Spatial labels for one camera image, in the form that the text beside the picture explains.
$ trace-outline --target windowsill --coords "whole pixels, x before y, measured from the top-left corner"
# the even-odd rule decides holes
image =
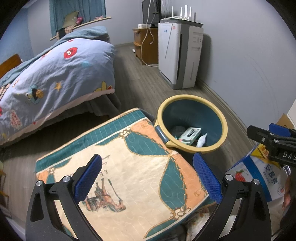
[[[91,24],[91,23],[99,22],[99,21],[102,21],[102,20],[110,19],[110,18],[111,18],[111,17],[105,17],[105,18],[101,18],[101,19],[97,19],[97,20],[92,20],[92,21],[90,21],[90,22],[83,23],[83,24],[80,24],[80,25],[78,25],[78,26],[75,26],[75,27],[73,28],[73,30],[74,30],[74,29],[77,29],[77,28],[80,28],[80,27],[82,27],[82,26],[85,26],[85,25]]]

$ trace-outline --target window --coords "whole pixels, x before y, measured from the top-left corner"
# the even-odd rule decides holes
[[[49,0],[49,12],[53,37],[61,28],[105,18],[105,0]]]

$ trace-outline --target wooden nightstand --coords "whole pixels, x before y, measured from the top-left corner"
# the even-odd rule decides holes
[[[136,51],[136,57],[141,60],[141,48],[142,48],[142,58],[146,64],[157,64],[158,63],[158,28],[151,28],[151,33],[154,37],[154,41],[150,44],[153,40],[149,29],[148,34],[145,39],[145,42],[142,45],[143,39],[146,35],[145,28],[133,28],[134,34],[134,45]]]

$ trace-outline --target cartoon print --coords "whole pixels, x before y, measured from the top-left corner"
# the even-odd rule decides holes
[[[117,195],[112,182],[110,179],[108,179],[115,195],[118,197],[118,204],[116,204],[112,197],[108,194],[105,188],[104,179],[101,179],[102,181],[102,188],[99,187],[98,183],[96,183],[96,190],[94,191],[95,197],[89,198],[86,197],[85,201],[82,203],[86,206],[86,209],[88,211],[96,211],[100,207],[102,207],[105,210],[111,210],[113,212],[119,213],[124,210],[126,210],[126,206],[123,204],[123,200]]]
[[[91,63],[85,60],[85,61],[82,62],[81,65],[82,65],[83,68],[88,68],[88,67],[91,66]]]
[[[19,117],[17,116],[15,110],[10,111],[10,124],[13,128],[20,130],[22,128],[22,123],[20,122]]]
[[[111,90],[111,89],[112,89],[112,86],[110,85],[107,88],[106,82],[103,81],[102,82],[102,88],[97,88],[94,92],[96,92],[96,91],[104,91],[104,90]]]
[[[51,50],[48,51],[46,54],[42,55],[42,56],[41,56],[41,59],[43,59],[43,58],[44,58],[46,55],[48,55],[50,52],[51,52]]]
[[[75,55],[77,53],[77,49],[76,47],[70,48],[68,49],[65,53],[64,53],[64,58],[71,58],[73,55]]]
[[[5,94],[6,90],[9,88],[10,84],[7,84],[6,86],[2,86],[0,88],[0,100],[2,99],[3,95]]]
[[[56,83],[56,87],[55,90],[57,90],[59,92],[60,88],[61,88],[61,82]]]
[[[33,104],[38,104],[40,99],[43,98],[44,93],[38,88],[37,85],[31,85],[28,92],[25,94],[29,101]]]
[[[14,86],[17,84],[17,82],[20,80],[20,78],[18,78],[12,85],[12,87],[14,88]]]

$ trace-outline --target blue duvet cover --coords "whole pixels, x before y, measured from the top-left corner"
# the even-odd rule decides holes
[[[0,145],[80,103],[114,93],[114,46],[83,38],[64,42],[0,89]]]

